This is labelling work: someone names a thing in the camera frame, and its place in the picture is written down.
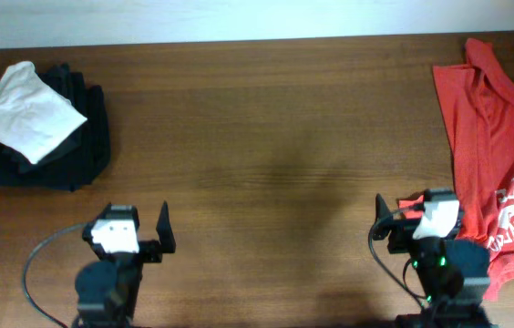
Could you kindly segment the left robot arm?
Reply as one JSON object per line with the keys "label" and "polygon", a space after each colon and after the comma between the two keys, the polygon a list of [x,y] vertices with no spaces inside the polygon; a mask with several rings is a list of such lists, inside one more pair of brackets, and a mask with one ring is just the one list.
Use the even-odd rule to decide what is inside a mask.
{"label": "left robot arm", "polygon": [[76,276],[77,317],[74,327],[131,327],[143,266],[160,263],[176,251],[169,206],[161,206],[156,224],[158,238],[138,239],[139,215],[132,205],[108,204],[88,222],[82,239],[98,259]]}

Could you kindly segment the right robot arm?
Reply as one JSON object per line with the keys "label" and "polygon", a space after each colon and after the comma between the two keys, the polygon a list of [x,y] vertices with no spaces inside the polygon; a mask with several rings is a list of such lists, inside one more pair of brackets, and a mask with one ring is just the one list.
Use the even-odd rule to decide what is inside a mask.
{"label": "right robot arm", "polygon": [[[400,314],[397,328],[492,328],[482,307],[490,286],[489,253],[473,241],[459,240],[464,211],[452,190],[425,190],[423,198],[390,210],[375,196],[375,223],[368,248],[376,263],[419,305],[417,314]],[[379,259],[374,242],[387,239],[391,254],[407,254],[423,294],[412,292]]]}

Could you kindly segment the red printed t-shirt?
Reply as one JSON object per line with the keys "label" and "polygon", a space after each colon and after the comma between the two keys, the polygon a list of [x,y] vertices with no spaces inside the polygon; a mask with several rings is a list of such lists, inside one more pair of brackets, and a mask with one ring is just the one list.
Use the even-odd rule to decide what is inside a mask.
{"label": "red printed t-shirt", "polygon": [[514,83],[490,43],[470,38],[461,65],[435,66],[433,78],[465,211],[458,234],[489,254],[489,301],[514,280]]}

